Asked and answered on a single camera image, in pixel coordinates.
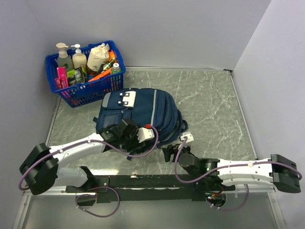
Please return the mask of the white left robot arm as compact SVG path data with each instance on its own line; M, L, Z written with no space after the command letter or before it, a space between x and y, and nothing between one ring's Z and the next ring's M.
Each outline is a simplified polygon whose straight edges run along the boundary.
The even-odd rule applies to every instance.
M18 188L39 195L52 187L72 186L88 192L99 182L86 166L68 168L67 165L86 156L115 150L127 157L143 157L150 153L146 148L158 132L151 125L140 127L132 119L124 118L95 133L58 146L36 145L20 166L22 175Z

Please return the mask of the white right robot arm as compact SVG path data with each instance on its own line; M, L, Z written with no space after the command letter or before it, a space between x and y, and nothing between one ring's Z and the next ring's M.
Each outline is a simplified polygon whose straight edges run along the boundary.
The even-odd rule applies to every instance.
M166 162L172 161L188 173L188 178L176 178L185 184L202 184L204 191L214 191L237 185L266 185L284 193L300 193L300 172L296 163L272 154L257 161L231 161L217 158L198 158L190 146L169 145L163 148Z

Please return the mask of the navy blue student backpack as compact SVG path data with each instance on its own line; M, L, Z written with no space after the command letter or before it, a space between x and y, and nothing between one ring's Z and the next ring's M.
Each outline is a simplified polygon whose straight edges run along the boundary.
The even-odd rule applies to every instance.
M173 97L160 89L124 88L107 93L99 116L93 119L96 133L102 135L102 128L118 124L124 118L132 119L138 128L152 126L155 138L144 142L148 148L166 145L188 129ZM141 153L130 153L127 158L140 156Z

